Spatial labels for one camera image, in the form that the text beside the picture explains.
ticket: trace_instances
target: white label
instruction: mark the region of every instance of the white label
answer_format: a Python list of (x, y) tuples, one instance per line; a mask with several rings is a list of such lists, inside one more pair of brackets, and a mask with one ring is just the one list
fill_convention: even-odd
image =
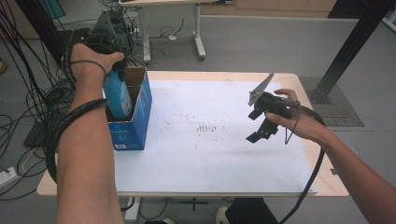
[(126, 148), (125, 145), (115, 145), (116, 148)]
[(132, 101), (125, 83), (121, 85), (121, 104), (124, 114), (129, 115), (132, 110)]

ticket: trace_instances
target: forearm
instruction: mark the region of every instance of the forearm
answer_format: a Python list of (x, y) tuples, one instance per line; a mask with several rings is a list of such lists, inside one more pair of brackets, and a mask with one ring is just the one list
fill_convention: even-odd
[[(102, 79), (82, 78), (78, 81), (70, 110), (101, 98)], [(70, 216), (69, 212), (61, 213), (70, 217), (58, 216), (59, 220), (67, 222), (68, 218), (72, 218), (75, 222), (79, 216), (87, 218), (87, 214), (99, 217), (100, 213), (103, 215), (102, 211), (120, 211), (114, 181), (114, 155), (104, 108), (82, 115), (64, 131), (58, 158), (60, 209), (69, 211), (71, 209), (68, 206), (79, 207), (79, 211), (73, 209), (78, 211), (74, 216)], [(90, 213), (87, 213), (87, 206), (90, 207)], [(112, 221), (120, 219), (112, 216), (107, 218)]]
[(346, 189), (370, 223), (396, 223), (396, 189), (334, 133), (318, 140)]

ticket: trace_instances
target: desk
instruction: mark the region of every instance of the desk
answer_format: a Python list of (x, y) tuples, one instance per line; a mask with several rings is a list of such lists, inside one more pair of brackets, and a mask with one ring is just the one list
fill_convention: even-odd
[[(161, 72), (161, 71), (148, 71), (149, 80), (188, 80), (188, 81), (251, 81), (255, 83), (260, 83), (263, 81), (268, 74), (265, 73), (218, 73), (218, 72)], [(282, 88), (293, 89), (296, 91), (299, 96), (299, 100), (302, 105), (306, 105), (310, 107), (309, 100), (304, 92), (304, 89), (294, 74), (277, 74), (273, 78), (273, 82), (280, 83)], [(241, 94), (246, 95), (246, 104), (248, 101), (248, 93), (244, 92)], [(317, 144), (302, 140), (302, 145), (304, 148), (304, 153), (307, 157), (309, 166), (311, 170), (315, 166), (315, 163), (318, 158), (319, 147)], [(325, 156), (323, 163), (321, 165), (320, 171), (316, 178), (316, 185), (318, 188), (318, 193), (316, 196), (347, 196), (347, 190), (342, 184), (341, 180), (337, 175), (333, 175), (331, 172), (332, 165), (329, 159)], [(56, 185), (50, 179), (48, 173), (45, 173), (43, 179), (38, 185), (37, 192), (41, 195), (56, 195)], [(191, 193), (185, 192), (183, 194), (177, 192), (167, 192), (164, 193), (152, 193), (152, 192), (119, 192), (120, 196), (275, 196), (276, 194), (265, 194), (262, 192), (240, 192), (240, 193), (219, 193), (213, 194), (212, 192), (199, 192), (199, 193)]]
[(172, 5), (172, 4), (195, 4), (195, 31), (193, 32), (195, 44), (198, 48), (199, 56), (204, 59), (206, 57), (204, 45), (202, 44), (200, 34), (200, 14), (201, 7), (200, 3), (211, 3), (217, 0), (134, 0), (130, 2), (122, 3), (119, 1), (121, 7), (135, 7), (140, 21), (140, 29), (143, 36), (143, 59), (145, 63), (151, 61), (150, 48), (149, 48), (149, 35), (145, 29), (145, 16), (143, 12), (144, 6), (157, 6), (157, 5)]

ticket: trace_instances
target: power strip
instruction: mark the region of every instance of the power strip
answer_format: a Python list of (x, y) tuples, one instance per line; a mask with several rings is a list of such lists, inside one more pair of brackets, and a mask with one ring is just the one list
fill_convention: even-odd
[(9, 167), (8, 172), (3, 171), (0, 173), (0, 188), (9, 184), (14, 179), (18, 178), (17, 174), (15, 173), (14, 167)]

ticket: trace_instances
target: shoe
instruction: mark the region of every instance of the shoe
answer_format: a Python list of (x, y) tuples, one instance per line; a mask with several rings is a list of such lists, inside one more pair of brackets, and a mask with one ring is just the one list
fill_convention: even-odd
[(221, 207), (218, 209), (216, 213), (216, 224), (230, 224), (227, 217), (225, 216), (225, 211), (227, 211), (228, 207)]
[(164, 219), (163, 222), (165, 222), (165, 223), (167, 223), (167, 224), (176, 224), (176, 222), (172, 221), (172, 220), (169, 219), (169, 218)]

